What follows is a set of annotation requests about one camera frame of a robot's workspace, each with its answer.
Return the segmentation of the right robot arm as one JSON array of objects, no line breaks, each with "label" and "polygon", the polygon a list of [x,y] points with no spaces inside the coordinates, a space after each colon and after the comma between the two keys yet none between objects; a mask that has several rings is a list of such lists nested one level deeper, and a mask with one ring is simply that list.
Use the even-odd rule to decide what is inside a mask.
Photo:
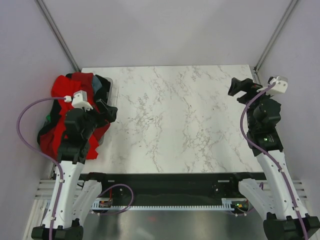
[{"label": "right robot arm", "polygon": [[244,92],[237,98],[245,105],[240,131],[262,167],[271,196],[252,178],[232,181],[229,191],[235,197],[243,195],[252,204],[263,220],[267,239],[308,240],[320,229],[320,220],[309,214],[297,193],[276,130],[281,104],[272,97],[285,93],[287,88],[287,80],[281,76],[271,77],[266,87],[250,78],[231,79],[228,95]]}]

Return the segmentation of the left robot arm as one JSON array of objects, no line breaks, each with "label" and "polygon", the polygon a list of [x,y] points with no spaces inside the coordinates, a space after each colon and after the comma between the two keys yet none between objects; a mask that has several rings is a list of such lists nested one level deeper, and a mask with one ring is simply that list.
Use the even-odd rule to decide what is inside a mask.
[{"label": "left robot arm", "polygon": [[40,226],[34,227],[34,240],[81,240],[84,222],[95,199],[110,191],[108,182],[86,180],[76,194],[78,180],[90,149],[89,139],[102,120],[113,123],[118,108],[97,100],[102,112],[86,100],[77,100],[65,114],[65,130],[57,151],[57,173],[46,215]]}]

